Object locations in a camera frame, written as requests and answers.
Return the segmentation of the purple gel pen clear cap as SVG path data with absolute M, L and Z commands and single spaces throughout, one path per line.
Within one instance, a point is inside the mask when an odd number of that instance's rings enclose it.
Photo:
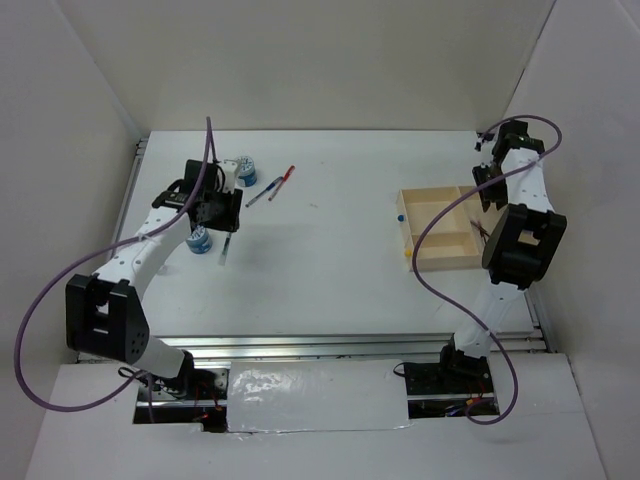
M 482 241 L 483 245 L 486 245 L 491 237 L 491 233 L 484 227 L 479 219 L 470 221 L 471 226 L 477 231 L 477 234 Z

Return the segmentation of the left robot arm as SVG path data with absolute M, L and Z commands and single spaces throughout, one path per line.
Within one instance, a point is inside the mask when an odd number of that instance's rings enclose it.
M 142 299 L 168 257 L 197 227 L 228 234 L 238 230 L 240 169 L 235 160 L 187 161 L 183 178 L 152 202 L 132 244 L 91 275 L 76 274 L 68 281 L 68 347 L 146 371 L 176 399 L 215 393 L 217 374 L 196 368 L 191 353 L 150 333 Z

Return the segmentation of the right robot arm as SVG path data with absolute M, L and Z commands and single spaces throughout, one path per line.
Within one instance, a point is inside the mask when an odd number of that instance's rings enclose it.
M 511 304 L 544 277 L 564 235 L 567 219 L 554 211 L 546 191 L 539 159 L 544 152 L 544 143 L 529 136 L 528 124 L 513 120 L 500 126 L 491 162 L 472 169 L 475 183 L 481 185 L 531 166 L 478 192 L 482 211 L 498 214 L 481 259 L 488 283 L 471 307 L 483 324 L 461 325 L 442 349 L 436 379 L 448 392 L 460 391 L 488 370 L 491 335 Z

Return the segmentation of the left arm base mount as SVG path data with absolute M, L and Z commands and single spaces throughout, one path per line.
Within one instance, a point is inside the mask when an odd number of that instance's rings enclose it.
M 149 387 L 139 379 L 133 414 L 135 425 L 194 424 L 203 431 L 224 433 L 227 424 L 228 368 L 200 370 L 186 391 L 170 388 L 160 379 Z

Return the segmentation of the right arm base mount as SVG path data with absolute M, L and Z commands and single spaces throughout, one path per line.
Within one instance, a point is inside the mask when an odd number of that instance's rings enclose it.
M 393 370 L 405 384 L 410 419 L 462 418 L 499 414 L 491 374 L 479 377 L 445 372 L 438 363 L 401 362 Z

